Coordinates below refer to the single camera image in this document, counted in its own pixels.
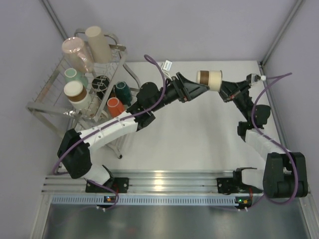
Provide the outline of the dark teal cup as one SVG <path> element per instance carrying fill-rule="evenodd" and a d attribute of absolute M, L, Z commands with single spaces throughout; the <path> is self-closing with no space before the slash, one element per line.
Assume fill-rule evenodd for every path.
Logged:
<path fill-rule="evenodd" d="M 115 85 L 115 94 L 124 105 L 131 105 L 133 97 L 126 82 L 120 81 Z"/>

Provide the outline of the orange mug white inside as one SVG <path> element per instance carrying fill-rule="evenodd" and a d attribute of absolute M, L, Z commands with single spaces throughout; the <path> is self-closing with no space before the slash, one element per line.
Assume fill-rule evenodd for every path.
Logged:
<path fill-rule="evenodd" d="M 123 113 L 125 111 L 124 105 L 116 97 L 111 97 L 108 99 L 107 107 L 108 107 L 110 115 L 113 118 L 119 116 L 121 113 Z"/>

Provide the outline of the dark brown mug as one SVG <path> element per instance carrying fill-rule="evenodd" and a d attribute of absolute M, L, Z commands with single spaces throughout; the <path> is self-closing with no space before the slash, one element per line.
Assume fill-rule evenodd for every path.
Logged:
<path fill-rule="evenodd" d="M 97 76 L 92 81 L 92 87 L 100 100 L 103 99 L 106 90 L 109 86 L 110 80 L 107 76 Z"/>

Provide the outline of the tall beige cup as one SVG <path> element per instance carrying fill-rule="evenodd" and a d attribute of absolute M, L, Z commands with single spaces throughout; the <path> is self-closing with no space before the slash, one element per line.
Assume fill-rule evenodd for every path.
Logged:
<path fill-rule="evenodd" d="M 110 62 L 112 60 L 112 51 L 102 29 L 98 26 L 90 26 L 86 29 L 85 35 L 88 38 L 94 61 L 99 64 Z"/>

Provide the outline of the steel cup with cork base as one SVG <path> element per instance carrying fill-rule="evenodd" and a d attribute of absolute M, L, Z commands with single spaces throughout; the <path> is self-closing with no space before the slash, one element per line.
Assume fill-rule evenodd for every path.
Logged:
<path fill-rule="evenodd" d="M 92 98 L 87 92 L 87 89 L 79 81 L 67 83 L 63 91 L 71 105 L 77 110 L 88 108 L 92 102 Z"/>

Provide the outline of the teal green mug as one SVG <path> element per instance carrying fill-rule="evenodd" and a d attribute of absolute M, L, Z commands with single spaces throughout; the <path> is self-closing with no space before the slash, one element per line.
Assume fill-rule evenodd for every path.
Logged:
<path fill-rule="evenodd" d="M 68 68 L 64 71 L 64 79 L 66 83 L 69 83 L 71 81 L 79 81 L 85 88 L 88 86 L 89 83 L 87 77 L 74 68 Z"/>

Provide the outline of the iridescent pink mug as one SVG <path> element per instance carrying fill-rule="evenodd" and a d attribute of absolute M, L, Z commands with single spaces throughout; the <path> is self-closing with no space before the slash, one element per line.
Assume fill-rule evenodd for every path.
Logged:
<path fill-rule="evenodd" d="M 71 37 L 62 43 L 62 52 L 74 69 L 86 74 L 94 71 L 94 61 L 88 48 L 79 37 Z"/>

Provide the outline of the steel cup with brown band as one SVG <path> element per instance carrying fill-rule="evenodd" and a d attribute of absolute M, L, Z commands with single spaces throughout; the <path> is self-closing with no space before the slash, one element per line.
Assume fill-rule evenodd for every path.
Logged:
<path fill-rule="evenodd" d="M 222 71 L 200 70 L 197 72 L 196 82 L 208 86 L 210 91 L 219 92 L 222 85 Z"/>

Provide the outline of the floral mug green inside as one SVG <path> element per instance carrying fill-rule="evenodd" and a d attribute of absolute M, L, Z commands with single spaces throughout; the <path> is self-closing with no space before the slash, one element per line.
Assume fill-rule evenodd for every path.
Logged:
<path fill-rule="evenodd" d="M 103 120 L 108 120 L 109 119 L 109 115 L 108 115 L 108 113 L 105 110 L 102 110 L 101 114 L 100 114 L 100 118 L 103 119 Z"/>

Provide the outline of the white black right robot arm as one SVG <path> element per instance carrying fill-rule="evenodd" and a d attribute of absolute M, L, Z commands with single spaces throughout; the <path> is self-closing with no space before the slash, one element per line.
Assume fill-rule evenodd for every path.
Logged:
<path fill-rule="evenodd" d="M 219 91 L 222 100 L 233 102 L 245 118 L 238 123 L 238 135 L 266 163 L 264 169 L 248 167 L 233 171 L 234 189 L 245 192 L 252 187 L 261 190 L 270 199 L 305 197 L 309 191 L 305 156 L 287 150 L 264 133 L 271 108 L 255 105 L 249 95 L 250 87 L 249 80 L 223 81 Z"/>

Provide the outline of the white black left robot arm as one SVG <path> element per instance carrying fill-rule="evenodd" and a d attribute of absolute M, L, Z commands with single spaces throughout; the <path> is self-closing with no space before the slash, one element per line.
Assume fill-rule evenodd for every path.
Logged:
<path fill-rule="evenodd" d="M 91 153 L 109 142 L 126 134 L 147 127 L 154 119 L 154 112 L 172 103 L 189 102 L 209 91 L 209 86 L 192 82 L 181 73 L 158 88 L 153 82 L 144 83 L 137 94 L 137 100 L 126 111 L 112 120 L 98 126 L 77 132 L 68 130 L 58 150 L 58 157 L 73 179 L 94 180 L 103 192 L 109 192 L 114 185 L 111 172 L 105 166 L 95 166 Z"/>

